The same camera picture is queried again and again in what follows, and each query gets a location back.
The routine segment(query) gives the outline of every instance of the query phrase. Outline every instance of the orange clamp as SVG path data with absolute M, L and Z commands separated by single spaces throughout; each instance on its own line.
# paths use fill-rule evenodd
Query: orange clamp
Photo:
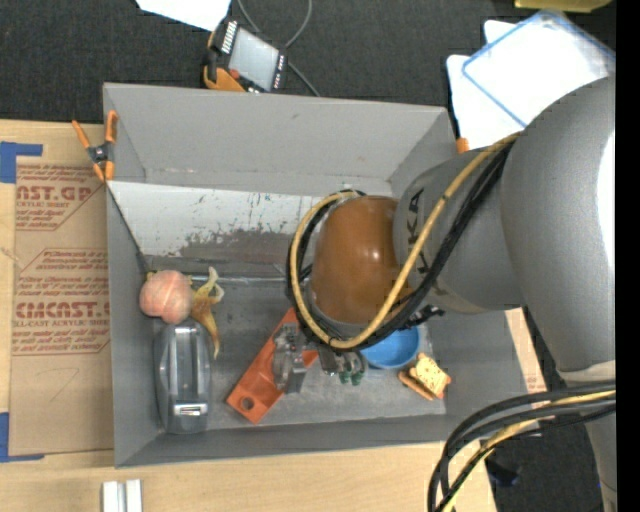
M 118 119 L 119 117 L 116 111 L 110 110 L 107 114 L 107 122 L 105 125 L 105 142 L 101 146 L 92 146 L 80 123 L 75 119 L 71 121 L 71 125 L 76 131 L 80 144 L 82 144 L 82 147 L 89 153 L 96 176 L 102 182 L 112 180 L 115 172 L 113 161 L 109 160 L 108 150 L 110 146 L 116 142 Z

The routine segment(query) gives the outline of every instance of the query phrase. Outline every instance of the cardboard sheet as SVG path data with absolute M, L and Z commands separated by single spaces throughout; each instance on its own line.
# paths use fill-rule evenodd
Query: cardboard sheet
M 106 191 L 70 124 L 38 127 L 16 168 L 9 454 L 111 448 Z

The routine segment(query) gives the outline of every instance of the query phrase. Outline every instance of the banana peel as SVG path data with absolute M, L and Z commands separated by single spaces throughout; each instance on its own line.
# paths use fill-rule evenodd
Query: banana peel
M 200 288 L 193 293 L 193 305 L 191 307 L 190 316 L 209 331 L 211 341 L 213 342 L 213 358 L 217 359 L 220 352 L 220 334 L 216 324 L 211 306 L 217 304 L 224 297 L 224 290 L 217 284 L 218 273 L 213 267 L 209 267 L 209 279 Z

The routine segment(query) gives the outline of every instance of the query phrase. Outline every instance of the blue bowl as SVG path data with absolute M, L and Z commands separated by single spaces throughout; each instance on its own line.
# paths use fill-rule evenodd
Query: blue bowl
M 420 348 L 417 327 L 394 331 L 384 340 L 360 352 L 375 368 L 401 368 L 413 360 Z

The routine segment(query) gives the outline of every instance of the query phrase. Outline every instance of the electronic device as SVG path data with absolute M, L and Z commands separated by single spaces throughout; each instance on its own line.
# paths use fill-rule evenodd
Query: electronic device
M 226 18 L 209 38 L 203 80 L 209 89 L 277 92 L 284 87 L 286 66 L 284 50 Z

